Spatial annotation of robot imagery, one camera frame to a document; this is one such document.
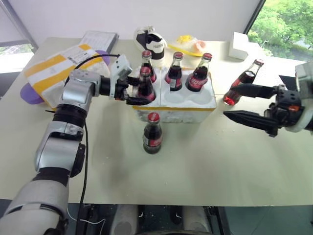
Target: gray robot arm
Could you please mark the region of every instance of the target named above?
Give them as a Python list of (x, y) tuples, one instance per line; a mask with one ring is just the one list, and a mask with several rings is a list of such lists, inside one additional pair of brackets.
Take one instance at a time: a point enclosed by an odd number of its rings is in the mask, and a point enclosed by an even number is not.
[(129, 101), (125, 81), (131, 71), (121, 55), (111, 67), (111, 79), (85, 70), (71, 72), (36, 152), (37, 175), (19, 191), (0, 219), (1, 235), (65, 234), (68, 181), (83, 167), (85, 146), (81, 141), (91, 98), (102, 94)]

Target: window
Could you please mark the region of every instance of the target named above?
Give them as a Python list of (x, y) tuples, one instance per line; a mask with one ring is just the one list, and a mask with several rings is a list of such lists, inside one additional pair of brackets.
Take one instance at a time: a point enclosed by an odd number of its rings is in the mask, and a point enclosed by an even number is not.
[(266, 55), (313, 60), (313, 0), (266, 0), (248, 37)]
[(31, 44), (0, 44), (0, 74), (20, 72), (34, 55)]

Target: white tabletop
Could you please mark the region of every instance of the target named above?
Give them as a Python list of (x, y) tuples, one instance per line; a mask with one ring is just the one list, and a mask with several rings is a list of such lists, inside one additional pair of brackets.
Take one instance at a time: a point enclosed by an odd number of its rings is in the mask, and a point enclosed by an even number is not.
[[(68, 48), (80, 39), (49, 38), (28, 67)], [(216, 94), (253, 61), (227, 57), (228, 43), (211, 42), (212, 80)], [(120, 40), (113, 53), (124, 53), (135, 68), (140, 52), (132, 41)], [(166, 53), (171, 62), (172, 51)], [(198, 60), (185, 58), (185, 66)], [(34, 153), (52, 114), (47, 106), (29, 105), (19, 95), (27, 82), (21, 73), (0, 101), (0, 198), (12, 199), (35, 176)], [(256, 83), (277, 85), (268, 69)], [(89, 175), (86, 203), (263, 206), (313, 204), (312, 139), (309, 132), (282, 129), (275, 138), (236, 124), (223, 110), (258, 113), (272, 100), (243, 97), (235, 107), (223, 104), (201, 124), (162, 124), (164, 140), (159, 153), (142, 148), (145, 123), (136, 119), (123, 101), (97, 97), (87, 117)], [(70, 180), (69, 202), (79, 202), (83, 173)]]

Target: robotic arm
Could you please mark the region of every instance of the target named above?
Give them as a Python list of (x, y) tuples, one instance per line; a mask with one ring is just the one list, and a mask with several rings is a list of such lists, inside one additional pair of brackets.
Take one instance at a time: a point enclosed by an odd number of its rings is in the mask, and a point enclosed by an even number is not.
[(86, 70), (73, 70), (59, 105), (37, 149), (37, 175), (26, 184), (0, 219), (0, 234), (63, 235), (67, 227), (68, 181), (81, 172), (85, 145), (83, 127), (93, 96), (107, 95), (127, 104), (143, 105), (148, 100), (130, 97), (128, 77), (132, 69), (124, 55), (111, 67), (111, 79)]
[(291, 132), (313, 131), (313, 62), (296, 66), (296, 83), (298, 91), (288, 91), (284, 85), (242, 84), (233, 87), (232, 90), (249, 97), (269, 99), (276, 95), (276, 101), (265, 110), (264, 117), (242, 110), (224, 111), (224, 114), (237, 123), (264, 130), (272, 137), (282, 127)]

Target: white wall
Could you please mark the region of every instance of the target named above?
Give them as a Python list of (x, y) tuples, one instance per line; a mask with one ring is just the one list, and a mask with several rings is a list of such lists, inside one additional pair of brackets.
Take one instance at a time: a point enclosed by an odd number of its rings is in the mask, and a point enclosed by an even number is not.
[(10, 0), (37, 44), (46, 37), (82, 37), (87, 30), (133, 38), (153, 25), (166, 40), (191, 34), (211, 41), (243, 32), (259, 0)]
[(23, 40), (14, 25), (0, 7), (0, 43)]

